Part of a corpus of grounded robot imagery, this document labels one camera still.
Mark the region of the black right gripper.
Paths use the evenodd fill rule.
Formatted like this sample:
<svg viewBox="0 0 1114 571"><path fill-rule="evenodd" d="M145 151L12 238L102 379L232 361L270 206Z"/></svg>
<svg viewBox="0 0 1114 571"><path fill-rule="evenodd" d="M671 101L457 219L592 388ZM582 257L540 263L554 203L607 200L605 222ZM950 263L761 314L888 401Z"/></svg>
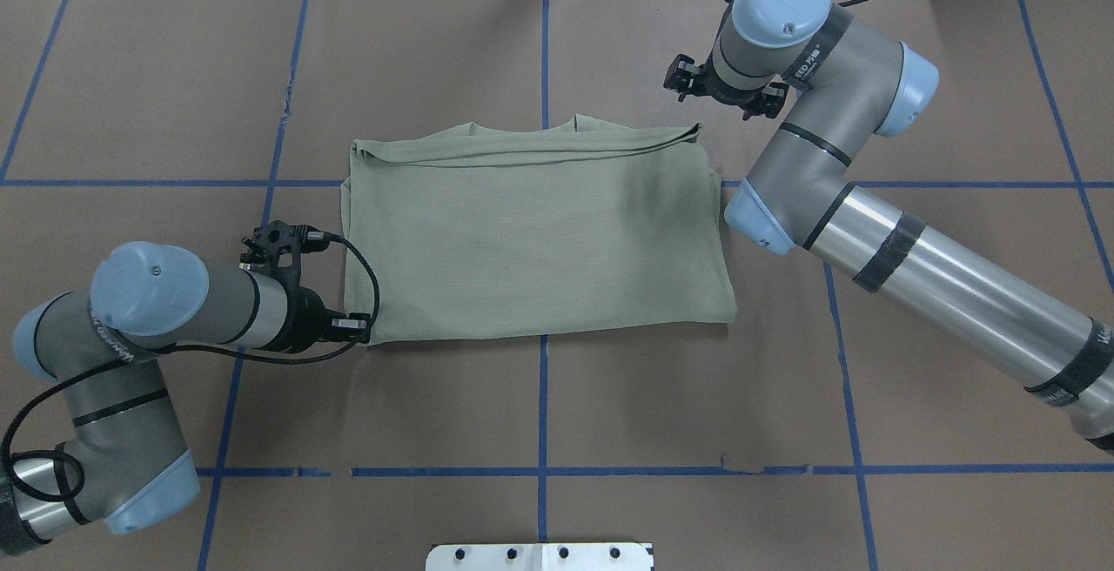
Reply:
<svg viewBox="0 0 1114 571"><path fill-rule="evenodd" d="M737 107L744 115L762 115L765 112L763 91L768 83L768 77L742 77L742 83L731 83L721 78L713 66L701 66L696 76L696 96Z"/></svg>

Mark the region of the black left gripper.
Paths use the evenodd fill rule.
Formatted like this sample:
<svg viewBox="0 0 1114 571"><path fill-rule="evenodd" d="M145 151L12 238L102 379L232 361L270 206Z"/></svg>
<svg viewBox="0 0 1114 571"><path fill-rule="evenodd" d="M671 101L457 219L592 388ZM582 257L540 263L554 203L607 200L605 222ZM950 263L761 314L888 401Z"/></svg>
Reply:
<svg viewBox="0 0 1114 571"><path fill-rule="evenodd" d="M351 313L334 317L316 292L299 286L289 305L289 328L283 337L283 353L306 352L319 342L369 342L372 317Z"/></svg>

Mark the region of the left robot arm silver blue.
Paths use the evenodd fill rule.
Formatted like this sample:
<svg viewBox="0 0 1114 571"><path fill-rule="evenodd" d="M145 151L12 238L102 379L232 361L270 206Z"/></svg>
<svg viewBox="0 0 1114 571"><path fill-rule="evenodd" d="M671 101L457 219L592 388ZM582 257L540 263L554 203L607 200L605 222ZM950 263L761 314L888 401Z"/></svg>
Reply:
<svg viewBox="0 0 1114 571"><path fill-rule="evenodd" d="M48 382L3 434L3 557L102 522L116 535L189 508L201 483L158 361L172 353L304 365L310 346L370 341L379 304L331 311L301 285L301 252L343 238L248 242L240 265L128 242L87 289L17 322L17 361Z"/></svg>

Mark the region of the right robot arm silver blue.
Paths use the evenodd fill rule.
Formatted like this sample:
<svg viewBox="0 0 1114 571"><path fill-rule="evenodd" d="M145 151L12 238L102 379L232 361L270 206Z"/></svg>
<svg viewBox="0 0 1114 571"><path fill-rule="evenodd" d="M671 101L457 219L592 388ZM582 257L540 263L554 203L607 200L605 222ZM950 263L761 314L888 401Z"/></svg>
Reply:
<svg viewBox="0 0 1114 571"><path fill-rule="evenodd" d="M780 118L723 213L768 252L801 249L983 354L1111 453L1111 324L1036 288L849 171L922 115L937 67L836 0L723 0L694 96Z"/></svg>

